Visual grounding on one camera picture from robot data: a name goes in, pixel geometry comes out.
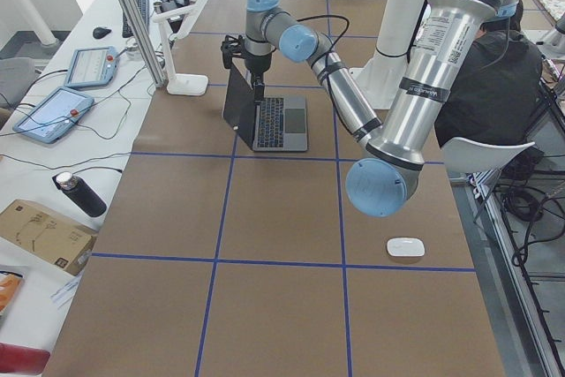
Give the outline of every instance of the cylindrical black object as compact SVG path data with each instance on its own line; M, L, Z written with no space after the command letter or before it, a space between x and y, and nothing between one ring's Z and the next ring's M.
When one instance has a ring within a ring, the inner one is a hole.
M82 178L71 172L62 172L55 180L61 191L88 215L96 217L106 212L104 201Z

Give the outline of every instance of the keyboard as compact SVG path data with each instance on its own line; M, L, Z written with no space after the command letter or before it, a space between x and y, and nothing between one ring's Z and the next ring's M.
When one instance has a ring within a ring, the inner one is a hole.
M283 98L266 97L260 103L257 147L283 147Z
M145 27L147 31L149 31L149 18L151 16L151 11L149 10L149 0L135 0L135 3L138 5L139 13L141 13L141 19L143 19ZM122 21L122 37L132 37L133 31L130 27L130 24L127 22L127 17L125 16L125 14L123 14Z

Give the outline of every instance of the tablet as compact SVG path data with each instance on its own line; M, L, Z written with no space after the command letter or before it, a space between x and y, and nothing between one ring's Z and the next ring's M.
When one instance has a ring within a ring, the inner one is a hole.
M112 47L77 49L72 55L64 85L71 88L103 87L114 77L117 51Z
M13 127L42 143L63 137L94 103L94 98L69 87L58 87Z

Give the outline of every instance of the cardboard box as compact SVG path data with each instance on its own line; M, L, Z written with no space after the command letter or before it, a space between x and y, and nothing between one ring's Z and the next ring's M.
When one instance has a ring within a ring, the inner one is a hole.
M76 275L87 264L96 232L30 200L14 200L0 214L0 237Z

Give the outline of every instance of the red can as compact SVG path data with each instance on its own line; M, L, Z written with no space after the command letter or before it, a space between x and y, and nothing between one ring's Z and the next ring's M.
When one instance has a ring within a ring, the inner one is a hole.
M51 354L43 349L0 343L0 373L43 373Z

